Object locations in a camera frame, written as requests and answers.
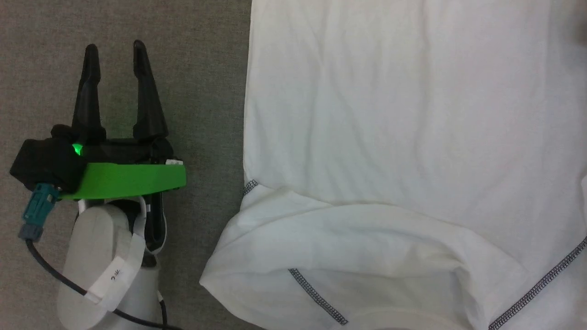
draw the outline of white strap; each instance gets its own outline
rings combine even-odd
[[[88,289],[86,298],[108,311],[114,311],[126,295],[134,278],[137,276],[145,252],[144,228],[147,220],[147,206],[144,198],[140,198],[141,214],[136,218],[133,227],[133,236],[130,244],[121,240],[124,233],[119,231],[117,255],[96,282]],[[127,251],[126,257],[118,251]]]

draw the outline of black cable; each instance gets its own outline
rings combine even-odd
[[[61,283],[67,285],[68,287],[70,287],[71,289],[73,289],[74,291],[79,293],[80,295],[87,294],[87,290],[84,290],[82,287],[75,284],[67,277],[63,276],[63,274],[56,271],[55,268],[51,267],[51,265],[49,265],[49,263],[45,259],[43,259],[43,257],[41,257],[41,254],[36,249],[32,240],[25,240],[25,242],[26,242],[26,247],[29,249],[29,252],[31,252],[31,254],[33,255],[33,258],[41,265],[41,267],[43,267],[44,270],[46,270],[49,274],[51,274],[51,276],[55,277]],[[163,324],[159,324],[159,323],[155,323],[155,322],[151,322],[151,321],[146,321],[146,320],[143,320],[140,318],[136,318],[134,316],[126,314],[125,312],[123,312],[119,309],[115,309],[112,313],[120,316],[121,318],[123,318],[127,321],[130,321],[130,322],[133,322],[133,323],[136,323],[139,325],[149,326],[151,328],[158,328],[158,329],[163,329],[163,330],[183,330],[183,329],[179,328],[178,326],[167,325],[167,310],[165,309],[165,303],[163,301],[161,301],[160,304],[161,304],[161,313],[164,315]]]

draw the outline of green led light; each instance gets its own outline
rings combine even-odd
[[[72,146],[75,149],[75,153],[81,156],[83,146],[79,143],[72,144]]]

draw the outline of white garment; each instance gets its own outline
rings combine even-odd
[[[586,19],[579,0],[254,0],[262,186],[203,286],[268,329],[487,329],[586,235]],[[586,328],[586,268],[502,329]]]

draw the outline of gray fabric surface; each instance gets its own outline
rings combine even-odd
[[[0,2],[0,328],[62,329],[58,285],[16,237],[29,194],[8,169],[27,138],[71,122],[84,48],[100,52],[102,124],[129,137],[136,115],[132,42],[147,46],[188,186],[165,196],[161,293],[185,329],[255,329],[198,280],[242,197],[242,109],[250,0]],[[76,206],[61,202],[38,248],[61,269]]]

